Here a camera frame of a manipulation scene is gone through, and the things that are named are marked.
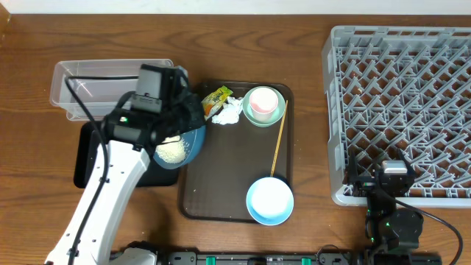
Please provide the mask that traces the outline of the dark blue bowl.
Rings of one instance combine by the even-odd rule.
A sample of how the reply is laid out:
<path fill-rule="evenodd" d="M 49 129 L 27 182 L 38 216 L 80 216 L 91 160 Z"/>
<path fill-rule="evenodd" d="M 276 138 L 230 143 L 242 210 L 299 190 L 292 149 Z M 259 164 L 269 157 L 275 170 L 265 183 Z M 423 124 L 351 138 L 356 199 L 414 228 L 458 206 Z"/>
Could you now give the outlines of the dark blue bowl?
<path fill-rule="evenodd" d="M 206 126 L 203 126 L 197 130 L 192 130 L 181 135 L 185 142 L 186 157 L 184 161 L 176 164 L 166 163 L 157 156 L 156 151 L 154 154 L 154 160 L 159 166 L 163 167 L 164 169 L 177 169 L 190 163 L 199 154 L 202 145 L 205 141 L 205 133 Z"/>

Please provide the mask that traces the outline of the pile of rice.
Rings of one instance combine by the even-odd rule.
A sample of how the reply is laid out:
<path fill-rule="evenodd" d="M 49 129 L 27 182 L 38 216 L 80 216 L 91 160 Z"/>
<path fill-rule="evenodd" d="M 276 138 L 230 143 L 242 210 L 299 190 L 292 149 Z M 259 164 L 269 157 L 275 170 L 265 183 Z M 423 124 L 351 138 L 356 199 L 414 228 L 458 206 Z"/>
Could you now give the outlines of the pile of rice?
<path fill-rule="evenodd" d="M 166 163 L 180 163 L 186 157 L 185 142 L 180 135 L 168 137 L 156 147 L 156 153 Z"/>

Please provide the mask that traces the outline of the pink cup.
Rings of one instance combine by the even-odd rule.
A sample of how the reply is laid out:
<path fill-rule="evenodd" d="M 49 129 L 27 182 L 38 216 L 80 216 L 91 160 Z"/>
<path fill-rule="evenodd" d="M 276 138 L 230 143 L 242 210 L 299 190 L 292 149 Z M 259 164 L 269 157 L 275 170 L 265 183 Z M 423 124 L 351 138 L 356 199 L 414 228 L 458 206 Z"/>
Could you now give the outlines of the pink cup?
<path fill-rule="evenodd" d="M 268 121 L 278 106 L 278 97 L 272 88 L 256 88 L 249 96 L 249 106 L 259 122 Z"/>

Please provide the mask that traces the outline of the light blue bowl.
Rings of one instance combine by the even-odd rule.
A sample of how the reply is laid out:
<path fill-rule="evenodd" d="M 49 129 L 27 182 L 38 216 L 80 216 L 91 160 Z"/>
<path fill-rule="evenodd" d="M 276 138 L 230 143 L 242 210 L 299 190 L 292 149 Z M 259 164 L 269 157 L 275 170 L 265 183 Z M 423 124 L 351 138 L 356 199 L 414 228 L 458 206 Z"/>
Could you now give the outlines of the light blue bowl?
<path fill-rule="evenodd" d="M 263 177 L 249 187 L 246 207 L 257 223 L 276 226 L 284 223 L 292 214 L 294 195 L 284 180 Z"/>

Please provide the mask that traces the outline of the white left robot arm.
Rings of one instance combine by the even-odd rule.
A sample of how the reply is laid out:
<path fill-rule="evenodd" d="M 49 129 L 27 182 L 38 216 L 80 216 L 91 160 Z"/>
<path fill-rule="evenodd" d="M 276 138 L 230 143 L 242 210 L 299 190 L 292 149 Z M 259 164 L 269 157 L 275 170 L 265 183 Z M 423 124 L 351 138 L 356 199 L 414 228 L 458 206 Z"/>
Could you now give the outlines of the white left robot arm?
<path fill-rule="evenodd" d="M 64 234 L 46 264 L 157 264 L 157 251 L 143 242 L 111 258 L 130 196 L 166 138 L 205 124 L 199 97 L 181 67 L 143 64 L 128 91 L 101 122 L 81 99 L 77 103 L 98 134 L 93 171 Z"/>

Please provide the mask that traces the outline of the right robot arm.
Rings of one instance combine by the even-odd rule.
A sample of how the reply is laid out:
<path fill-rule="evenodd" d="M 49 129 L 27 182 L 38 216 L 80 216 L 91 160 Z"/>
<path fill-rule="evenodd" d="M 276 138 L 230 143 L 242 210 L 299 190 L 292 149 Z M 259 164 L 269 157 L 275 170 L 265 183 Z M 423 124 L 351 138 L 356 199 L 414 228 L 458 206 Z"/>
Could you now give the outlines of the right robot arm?
<path fill-rule="evenodd" d="M 366 198 L 365 234 L 372 241 L 370 255 L 410 252 L 419 246 L 423 217 L 409 208 L 398 208 L 396 199 L 410 189 L 417 173 L 401 151 L 396 160 L 374 162 L 372 166 L 372 175 L 359 174 L 359 162 L 354 152 L 349 152 L 347 183 L 355 197 Z"/>

